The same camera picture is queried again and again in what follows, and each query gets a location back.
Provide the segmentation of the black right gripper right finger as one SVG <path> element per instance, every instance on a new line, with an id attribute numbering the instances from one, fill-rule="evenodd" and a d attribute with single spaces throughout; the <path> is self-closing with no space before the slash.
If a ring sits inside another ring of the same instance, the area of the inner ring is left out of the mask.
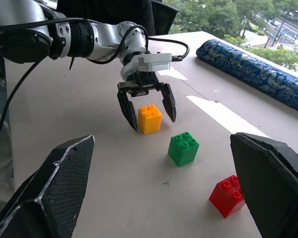
<path id="1" fill-rule="evenodd" d="M 262 238 L 298 238 L 298 153 L 271 138 L 230 136 L 235 170 Z"/>

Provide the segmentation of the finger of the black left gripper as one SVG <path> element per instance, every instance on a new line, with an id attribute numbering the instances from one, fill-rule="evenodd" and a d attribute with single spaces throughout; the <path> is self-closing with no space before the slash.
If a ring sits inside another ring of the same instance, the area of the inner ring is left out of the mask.
<path id="1" fill-rule="evenodd" d="M 137 132 L 139 132 L 139 127 L 137 124 L 137 117 L 133 103 L 128 99 L 126 92 L 119 91 L 117 93 L 117 98 L 121 107 L 121 111 L 128 121 L 129 125 Z"/>
<path id="2" fill-rule="evenodd" d="M 164 109 L 168 114 L 172 122 L 176 121 L 176 106 L 175 99 L 171 90 L 171 87 L 168 83 L 162 83 L 160 87 L 160 92 L 162 93 Z"/>

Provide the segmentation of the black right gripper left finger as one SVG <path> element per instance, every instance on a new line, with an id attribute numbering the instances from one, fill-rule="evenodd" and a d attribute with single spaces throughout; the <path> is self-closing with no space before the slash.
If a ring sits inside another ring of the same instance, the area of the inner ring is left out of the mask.
<path id="1" fill-rule="evenodd" d="M 94 145 L 87 135 L 55 147 L 0 212 L 0 238 L 72 238 Z"/>

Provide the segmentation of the yellow toy brick cube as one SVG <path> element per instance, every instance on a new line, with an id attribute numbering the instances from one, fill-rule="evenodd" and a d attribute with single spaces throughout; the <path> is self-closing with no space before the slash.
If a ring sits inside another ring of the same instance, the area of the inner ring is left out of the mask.
<path id="1" fill-rule="evenodd" d="M 159 131 L 161 121 L 162 113 L 155 104 L 142 106 L 138 109 L 138 126 L 140 132 L 149 134 Z"/>

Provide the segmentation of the red toy brick cube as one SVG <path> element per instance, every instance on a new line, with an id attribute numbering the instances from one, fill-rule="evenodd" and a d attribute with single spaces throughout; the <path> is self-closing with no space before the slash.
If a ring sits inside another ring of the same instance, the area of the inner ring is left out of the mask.
<path id="1" fill-rule="evenodd" d="M 246 203 L 236 175 L 218 182 L 209 197 L 224 218 L 240 210 Z"/>

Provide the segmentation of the green toy brick cube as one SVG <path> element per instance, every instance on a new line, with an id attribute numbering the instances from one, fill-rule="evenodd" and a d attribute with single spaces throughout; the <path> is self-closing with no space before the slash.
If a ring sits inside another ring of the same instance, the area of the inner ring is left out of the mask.
<path id="1" fill-rule="evenodd" d="M 198 141 L 186 131 L 171 137 L 168 155 L 178 167 L 181 167 L 195 160 L 199 146 Z"/>

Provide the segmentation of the black mesh office chair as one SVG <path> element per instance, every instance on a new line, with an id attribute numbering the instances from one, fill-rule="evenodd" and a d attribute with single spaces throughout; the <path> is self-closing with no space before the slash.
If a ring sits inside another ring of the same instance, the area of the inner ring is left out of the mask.
<path id="1" fill-rule="evenodd" d="M 167 35 L 179 9 L 169 6 L 162 0 L 151 0 L 156 35 Z"/>

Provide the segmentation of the blue gold patterned cloth roll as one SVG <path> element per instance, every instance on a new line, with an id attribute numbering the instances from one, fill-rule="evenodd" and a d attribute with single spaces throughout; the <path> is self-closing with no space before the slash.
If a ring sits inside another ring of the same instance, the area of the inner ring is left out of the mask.
<path id="1" fill-rule="evenodd" d="M 298 111 L 298 77 L 214 39 L 204 42 L 196 56 Z"/>

